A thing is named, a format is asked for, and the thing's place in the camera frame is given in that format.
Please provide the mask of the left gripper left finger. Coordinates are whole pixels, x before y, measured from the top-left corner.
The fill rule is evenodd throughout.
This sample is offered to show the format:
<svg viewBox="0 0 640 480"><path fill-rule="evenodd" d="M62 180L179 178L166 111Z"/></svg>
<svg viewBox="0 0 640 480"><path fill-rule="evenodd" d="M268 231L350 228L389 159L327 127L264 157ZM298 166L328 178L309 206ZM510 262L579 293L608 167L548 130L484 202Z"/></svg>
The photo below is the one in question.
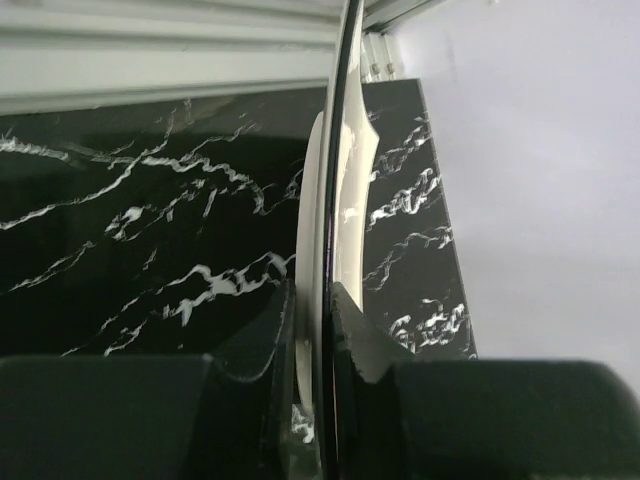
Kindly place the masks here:
<svg viewBox="0 0 640 480"><path fill-rule="evenodd" d="M1 362L5 479L284 479L296 291L210 354Z"/></svg>

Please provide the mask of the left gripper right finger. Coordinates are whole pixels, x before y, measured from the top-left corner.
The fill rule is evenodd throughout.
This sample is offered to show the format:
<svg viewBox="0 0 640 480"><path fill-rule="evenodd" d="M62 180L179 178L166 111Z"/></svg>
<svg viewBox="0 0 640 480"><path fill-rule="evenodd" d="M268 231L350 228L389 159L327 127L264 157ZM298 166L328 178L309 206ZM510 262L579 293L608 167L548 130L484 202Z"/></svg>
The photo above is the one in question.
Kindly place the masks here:
<svg viewBox="0 0 640 480"><path fill-rule="evenodd" d="M333 287L340 479L635 479L639 402L588 361L419 361Z"/></svg>

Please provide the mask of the square black-rimmed plate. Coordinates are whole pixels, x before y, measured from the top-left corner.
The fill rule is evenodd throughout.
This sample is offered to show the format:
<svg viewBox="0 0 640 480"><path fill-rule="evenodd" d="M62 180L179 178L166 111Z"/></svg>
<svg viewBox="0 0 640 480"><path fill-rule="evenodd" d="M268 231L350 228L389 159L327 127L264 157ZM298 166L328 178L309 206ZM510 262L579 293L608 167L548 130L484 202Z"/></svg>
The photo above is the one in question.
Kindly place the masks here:
<svg viewBox="0 0 640 480"><path fill-rule="evenodd" d="M363 15L363 2L346 3L325 106L309 137L298 213L296 374L323 479L339 476L333 290L362 303L366 204L379 143L361 85Z"/></svg>

